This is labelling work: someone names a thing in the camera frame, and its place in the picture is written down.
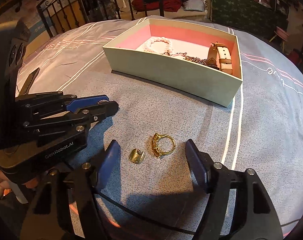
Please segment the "person's left hand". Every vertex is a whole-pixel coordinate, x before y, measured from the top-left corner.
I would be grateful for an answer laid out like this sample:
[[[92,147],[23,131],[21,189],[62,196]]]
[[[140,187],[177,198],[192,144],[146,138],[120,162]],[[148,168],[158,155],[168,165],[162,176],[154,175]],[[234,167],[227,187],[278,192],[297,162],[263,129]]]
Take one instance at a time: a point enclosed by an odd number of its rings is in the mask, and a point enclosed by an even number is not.
[[[0,198],[3,196],[4,191],[11,188],[9,185],[10,180],[3,174],[0,170]],[[32,180],[24,183],[24,186],[28,189],[35,188],[39,183],[38,178],[33,178]]]

